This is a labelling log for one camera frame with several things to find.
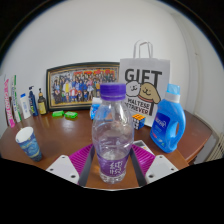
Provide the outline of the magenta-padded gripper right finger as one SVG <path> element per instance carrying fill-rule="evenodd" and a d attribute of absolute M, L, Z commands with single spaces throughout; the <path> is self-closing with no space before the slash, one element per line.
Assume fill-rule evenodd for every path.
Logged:
<path fill-rule="evenodd" d="M 178 171 L 165 156 L 155 156 L 136 145 L 132 146 L 130 156 L 140 186 L 145 186 Z"/>

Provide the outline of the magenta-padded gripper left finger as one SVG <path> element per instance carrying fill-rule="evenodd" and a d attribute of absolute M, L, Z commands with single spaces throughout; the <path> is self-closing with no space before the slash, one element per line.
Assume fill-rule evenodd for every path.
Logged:
<path fill-rule="evenodd" d="M 59 156 L 47 171 L 74 184 L 85 186 L 94 154 L 94 146 L 90 144 L 70 156 Z"/>

